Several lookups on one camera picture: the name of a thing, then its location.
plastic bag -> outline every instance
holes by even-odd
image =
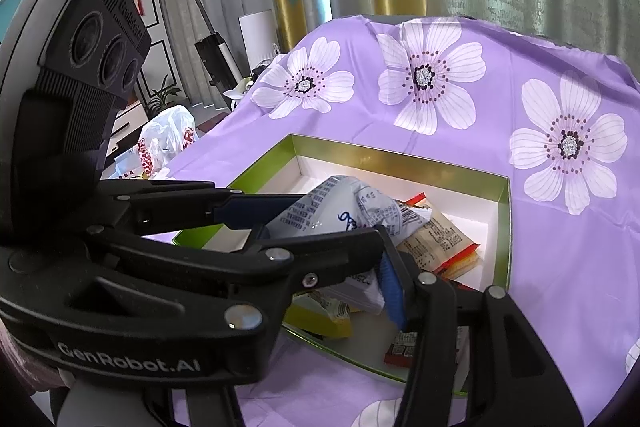
[[[169,167],[163,167],[158,172],[155,172],[149,179],[151,180],[165,180],[165,181],[174,181],[175,178],[170,176],[171,174]]]
[[[134,145],[131,149],[125,151],[115,159],[115,173],[111,178],[120,178],[123,180],[142,179],[144,172],[140,165],[140,156],[138,156],[138,146]]]
[[[191,113],[181,105],[165,109],[142,128],[138,155],[143,172],[151,177],[197,139]]]
[[[342,232],[384,225],[394,245],[419,229],[426,220],[402,203],[352,176],[331,176],[273,219],[270,237],[295,237]],[[375,270],[347,277],[322,288],[323,294],[357,308],[380,313],[385,305]]]

open box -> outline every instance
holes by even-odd
[[[457,280],[483,291],[492,284],[509,286],[511,268],[511,199],[509,179],[434,160],[308,136],[281,140],[229,188],[247,194],[305,194],[334,174],[355,176],[384,194],[406,201],[420,192],[480,247],[482,264]],[[194,248],[232,251],[241,248],[249,231],[222,225],[183,230],[174,243]],[[353,335],[320,340],[284,324],[297,338],[358,367],[397,381],[408,369],[387,365],[384,354],[397,328],[383,312],[351,315]],[[458,389],[462,383],[456,382]]]

white flower pattern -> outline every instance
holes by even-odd
[[[349,71],[328,74],[339,58],[338,42],[327,42],[324,37],[314,42],[308,56],[304,47],[291,52],[286,68],[282,66],[284,55],[279,55],[260,79],[277,89],[258,87],[251,100],[273,109],[269,117],[274,120],[287,116],[300,104],[304,109],[327,113],[331,111],[329,102],[347,102],[353,96],[354,78]]]
[[[402,398],[379,400],[367,405],[351,427],[393,427]]]
[[[602,165],[620,159],[626,149],[625,122],[616,114],[590,120],[600,107],[594,78],[580,79],[567,71],[560,80],[561,105],[552,89],[535,78],[522,86],[522,103],[529,120],[542,132],[517,129],[510,139],[510,163],[516,169],[546,168],[524,184],[535,201],[555,200],[564,185],[564,203],[570,214],[580,214],[598,198],[614,198],[616,176]]]
[[[400,26],[399,41],[377,35],[387,69],[380,74],[378,99],[396,105],[407,97],[394,125],[431,135],[436,132],[437,112],[454,129],[467,129],[476,121],[471,96],[453,82],[475,82],[484,76],[482,44],[468,42],[452,48],[462,35],[460,22],[440,17],[428,25],[422,20]]]

pink cloth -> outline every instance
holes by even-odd
[[[2,321],[0,321],[0,347],[20,383],[30,394],[64,386],[57,370],[27,357],[20,347],[16,346]]]

metal screw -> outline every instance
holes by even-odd
[[[302,285],[305,288],[313,288],[316,284],[318,284],[318,276],[313,272],[306,274],[302,278]]]
[[[502,299],[507,292],[504,291],[504,288],[500,286],[489,286],[489,295],[491,295],[494,299]]]
[[[86,233],[89,233],[91,235],[96,235],[102,232],[104,232],[104,227],[102,225],[90,225],[86,227]]]
[[[265,254],[272,261],[286,261],[291,257],[291,252],[284,248],[270,248]]]
[[[260,326],[262,314],[251,304],[234,304],[226,309],[225,321],[232,330],[253,330]]]
[[[422,272],[418,275],[418,281],[420,281],[421,284],[435,284],[438,278],[431,272]]]

